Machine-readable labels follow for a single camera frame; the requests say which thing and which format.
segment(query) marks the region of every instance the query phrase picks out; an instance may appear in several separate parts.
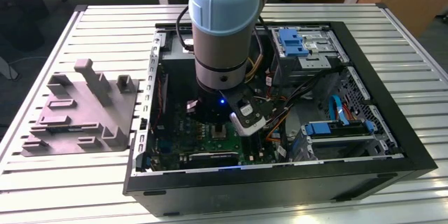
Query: metal case frame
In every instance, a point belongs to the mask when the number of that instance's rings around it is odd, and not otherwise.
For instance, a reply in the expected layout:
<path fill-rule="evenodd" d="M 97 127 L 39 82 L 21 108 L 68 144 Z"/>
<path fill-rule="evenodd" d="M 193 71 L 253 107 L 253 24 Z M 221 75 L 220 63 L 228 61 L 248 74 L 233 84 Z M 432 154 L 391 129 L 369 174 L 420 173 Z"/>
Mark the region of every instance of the metal case frame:
<path fill-rule="evenodd" d="M 397 181 L 416 178 L 437 168 L 344 23 L 281 22 L 268 25 L 296 24 L 331 27 L 373 97 L 371 105 L 376 106 L 383 115 L 405 157 L 307 165 L 276 164 L 272 168 L 261 169 L 223 169 L 201 173 L 171 172 L 137 176 L 133 151 L 135 141 L 145 141 L 147 135 L 141 131 L 131 145 L 123 194 L 132 196 L 155 216 L 357 200 Z M 152 58 L 159 55 L 160 42 L 156 37 L 151 64 L 157 64 Z M 149 74 L 156 72 L 155 67 L 157 65 L 149 66 Z M 151 99 L 144 106 L 148 106 L 149 113 Z"/>

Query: cable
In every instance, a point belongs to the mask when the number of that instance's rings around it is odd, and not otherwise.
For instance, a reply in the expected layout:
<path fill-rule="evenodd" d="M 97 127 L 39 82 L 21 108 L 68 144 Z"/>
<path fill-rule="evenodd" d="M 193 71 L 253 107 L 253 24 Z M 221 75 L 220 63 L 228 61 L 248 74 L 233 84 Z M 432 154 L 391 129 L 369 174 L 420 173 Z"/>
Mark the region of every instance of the cable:
<path fill-rule="evenodd" d="M 267 94 L 265 96 L 267 96 L 269 99 L 275 99 L 276 97 L 271 96 L 271 88 L 272 88 L 272 87 L 268 88 L 267 93 L 265 93 L 265 94 Z M 280 96 L 280 100 L 287 101 L 288 98 L 284 97 L 284 96 Z"/>
<path fill-rule="evenodd" d="M 253 97 L 253 98 L 256 98 L 256 99 L 261 99 L 261 100 L 268 100 L 268 98 L 264 98 L 264 97 Z"/>
<path fill-rule="evenodd" d="M 344 125 L 349 125 L 349 118 L 347 119 L 345 113 L 344 113 L 344 105 L 341 98 L 339 95 L 333 94 L 329 99 L 328 99 L 328 111 L 329 111 L 329 120 L 336 120 L 336 113 L 332 111 L 336 109 L 337 114 L 339 114 L 339 120 L 343 122 Z"/>
<path fill-rule="evenodd" d="M 251 65 L 252 65 L 252 68 L 255 67 L 255 63 L 253 63 L 253 60 L 249 58 L 247 58 L 247 60 L 251 62 Z"/>
<path fill-rule="evenodd" d="M 344 111 L 347 112 L 347 117 L 348 117 L 348 119 L 349 119 L 349 120 L 355 120 L 353 114 L 352 114 L 352 112 L 349 111 L 348 106 L 347 106 L 345 103 L 343 104 L 343 109 L 344 109 Z"/>
<path fill-rule="evenodd" d="M 280 111 L 280 113 L 268 120 L 268 122 L 265 124 L 271 124 L 272 122 L 275 122 L 287 112 L 289 112 L 289 109 L 293 106 L 293 101 L 296 98 L 300 98 L 303 95 L 305 95 L 316 86 L 320 78 L 323 76 L 325 76 L 327 74 L 339 72 L 343 69 L 343 67 L 337 67 L 333 69 L 328 69 L 328 70 L 321 70 L 315 76 L 312 76 L 308 81 L 305 81 L 297 88 L 296 90 L 292 92 L 292 95 L 289 96 L 289 98 L 287 99 L 287 101 L 283 104 L 283 109 Z"/>
<path fill-rule="evenodd" d="M 251 63 L 252 63 L 252 66 L 253 66 L 253 67 L 252 67 L 249 73 L 247 73 L 247 75 L 245 75 L 245 82 L 244 82 L 244 83 L 249 83 L 249 82 L 252 81 L 252 79 L 253 79 L 253 77 L 255 77 L 255 75 L 256 75 L 256 73 L 257 73 L 257 70 L 259 70 L 259 68 L 260 68 L 260 65 L 261 65 L 261 62 L 263 62 L 263 58 L 264 58 L 263 43 L 261 43 L 261 38 L 260 38 L 259 31 L 257 31 L 256 28 L 253 28 L 253 32 L 255 32 L 255 36 L 256 36 L 256 38 L 257 38 L 260 55 L 259 55 L 259 58 L 257 58 L 255 64 L 253 64 L 252 59 L 248 58 L 249 61 L 251 61 Z"/>
<path fill-rule="evenodd" d="M 188 11 L 188 6 L 185 7 L 185 9 L 180 12 L 179 14 L 179 17 L 177 17 L 177 20 L 176 20 L 176 32 L 177 32 L 177 37 L 179 37 L 179 40 L 180 40 L 180 44 L 183 46 L 183 48 L 189 51 L 189 52 L 193 52 L 195 51 L 195 46 L 193 45 L 187 45 L 185 42 L 184 42 L 184 39 L 183 39 L 183 36 L 180 34 L 180 27 L 179 27 L 179 24 L 180 24 L 180 20 L 183 18 L 183 16 L 185 15 Z"/>
<path fill-rule="evenodd" d="M 288 150 L 288 136 L 287 136 L 287 121 L 284 120 L 279 125 L 279 132 L 280 132 L 280 145 L 285 150 L 284 160 L 289 159 L 289 150 Z"/>
<path fill-rule="evenodd" d="M 289 113 L 287 113 L 287 115 L 280 119 L 280 121 L 277 122 L 277 124 L 273 126 L 271 132 L 269 132 L 268 135 L 265 136 L 265 139 L 267 139 L 267 140 L 268 140 L 268 139 L 272 139 L 272 138 L 271 138 L 271 135 L 272 135 L 275 129 L 279 128 L 280 124 L 281 124 L 283 121 L 287 119 L 288 114 L 289 114 Z"/>
<path fill-rule="evenodd" d="M 279 49 L 277 49 L 277 46 L 276 46 L 276 43 L 275 43 L 275 40 L 273 40 L 272 33 L 268 29 L 268 26 L 264 23 L 264 20 L 263 20 L 261 16 L 259 16 L 259 20 L 260 20 L 260 23 L 263 25 L 263 28 L 264 28 L 265 32 L 268 33 L 269 41 L 271 41 L 272 48 L 273 48 L 273 58 L 277 61 L 277 69 L 279 69 L 279 74 L 280 74 L 280 85 L 279 85 L 277 96 L 275 98 L 275 102 L 276 102 L 279 100 L 280 96 L 281 96 L 281 91 L 283 91 L 283 86 L 284 86 L 284 82 L 283 82 L 284 75 L 283 75 L 283 69 L 281 69 L 281 65 L 280 65 L 280 52 L 279 52 Z"/>

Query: floor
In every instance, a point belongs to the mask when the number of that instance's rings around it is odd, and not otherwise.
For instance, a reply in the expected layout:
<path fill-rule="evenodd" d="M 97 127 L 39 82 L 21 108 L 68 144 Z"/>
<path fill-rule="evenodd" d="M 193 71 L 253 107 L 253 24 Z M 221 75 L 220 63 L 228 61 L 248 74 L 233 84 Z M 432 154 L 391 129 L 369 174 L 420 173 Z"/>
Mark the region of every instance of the floor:
<path fill-rule="evenodd" d="M 188 0 L 171 0 L 171 3 L 183 4 L 187 3 L 187 1 Z M 157 0 L 68 0 L 67 2 L 61 2 L 60 0 L 44 0 L 44 2 L 51 15 L 40 20 L 37 25 L 45 38 L 45 44 L 32 52 L 20 52 L 13 49 L 7 40 L 0 37 L 1 57 L 8 62 L 21 59 L 23 57 L 31 57 L 31 59 L 13 64 L 15 70 L 20 73 L 20 79 L 17 81 L 8 81 L 0 76 L 0 139 L 7 131 L 4 124 L 8 125 L 15 118 L 13 116 L 16 115 L 35 78 L 45 63 L 45 59 L 39 57 L 47 57 L 51 54 L 52 47 L 73 13 L 75 6 L 77 4 L 136 5 L 159 3 Z M 448 44 L 445 43 L 448 41 L 448 24 L 436 18 L 428 30 L 419 38 L 419 41 L 440 66 L 448 71 Z"/>

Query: light blue joint cover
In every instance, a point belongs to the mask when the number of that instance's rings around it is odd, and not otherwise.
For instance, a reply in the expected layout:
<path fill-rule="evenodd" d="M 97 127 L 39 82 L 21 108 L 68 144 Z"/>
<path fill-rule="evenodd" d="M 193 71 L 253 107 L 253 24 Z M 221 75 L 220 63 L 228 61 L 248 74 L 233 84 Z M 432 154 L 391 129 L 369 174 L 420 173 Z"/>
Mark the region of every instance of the light blue joint cover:
<path fill-rule="evenodd" d="M 329 120 L 336 120 L 333 103 L 336 103 L 336 110 L 337 110 L 339 119 L 343 121 L 344 125 L 349 125 L 349 122 L 348 122 L 348 120 L 345 118 L 345 114 L 344 114 L 341 98 L 337 95 L 332 95 L 329 97 L 329 101 L 328 101 Z"/>
<path fill-rule="evenodd" d="M 213 36 L 241 31 L 257 18 L 260 0 L 189 0 L 196 27 Z"/>

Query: robotic arm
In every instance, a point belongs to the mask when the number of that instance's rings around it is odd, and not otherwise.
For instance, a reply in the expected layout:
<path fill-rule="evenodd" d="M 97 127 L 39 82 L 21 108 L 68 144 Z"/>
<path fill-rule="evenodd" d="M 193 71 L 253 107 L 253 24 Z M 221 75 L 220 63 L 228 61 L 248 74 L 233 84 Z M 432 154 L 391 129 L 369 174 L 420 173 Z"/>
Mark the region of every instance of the robotic arm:
<path fill-rule="evenodd" d="M 204 90 L 219 91 L 225 97 L 233 111 L 231 121 L 241 136 L 251 136 L 267 122 L 251 92 L 240 85 L 251 35 L 267 1 L 189 0 L 188 4 L 197 82 Z"/>

